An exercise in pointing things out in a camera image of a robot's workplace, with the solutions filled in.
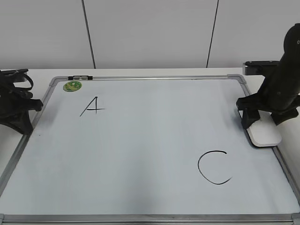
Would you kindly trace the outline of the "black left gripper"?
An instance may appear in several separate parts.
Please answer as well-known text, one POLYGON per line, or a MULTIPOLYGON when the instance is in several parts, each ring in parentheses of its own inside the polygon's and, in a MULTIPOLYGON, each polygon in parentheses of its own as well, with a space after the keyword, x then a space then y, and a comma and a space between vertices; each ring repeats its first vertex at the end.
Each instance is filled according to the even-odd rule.
POLYGON ((28 111, 40 112, 44 106, 40 99, 33 99, 33 80, 27 72, 28 69, 0 72, 0 123, 22 135, 33 131, 28 111))

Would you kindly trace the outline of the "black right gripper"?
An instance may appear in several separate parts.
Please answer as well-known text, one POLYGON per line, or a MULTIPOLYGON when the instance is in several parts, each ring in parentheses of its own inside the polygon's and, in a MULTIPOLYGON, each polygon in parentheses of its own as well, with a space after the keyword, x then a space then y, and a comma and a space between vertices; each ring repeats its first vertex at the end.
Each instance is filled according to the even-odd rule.
MULTIPOLYGON (((289 110, 282 114, 271 114, 276 126, 296 118, 298 116, 296 107, 300 106, 300 64, 298 62, 281 62, 264 79, 258 93, 263 103, 272 111, 283 112, 289 110)), ((244 129, 248 129, 261 118, 256 107, 257 101, 257 94, 237 99, 238 111, 243 112, 241 124, 244 129)))

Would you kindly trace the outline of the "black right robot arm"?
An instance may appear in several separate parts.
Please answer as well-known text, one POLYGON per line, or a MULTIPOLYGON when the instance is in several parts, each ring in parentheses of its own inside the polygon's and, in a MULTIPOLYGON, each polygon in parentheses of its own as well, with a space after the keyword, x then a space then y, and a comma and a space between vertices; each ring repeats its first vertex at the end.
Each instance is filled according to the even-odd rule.
POLYGON ((284 54, 279 61, 246 61, 244 75, 262 75, 259 90, 237 100, 243 112, 242 126, 249 128, 260 119, 260 111, 271 113, 275 125, 296 118, 300 106, 300 25, 292 26, 284 38, 284 54))

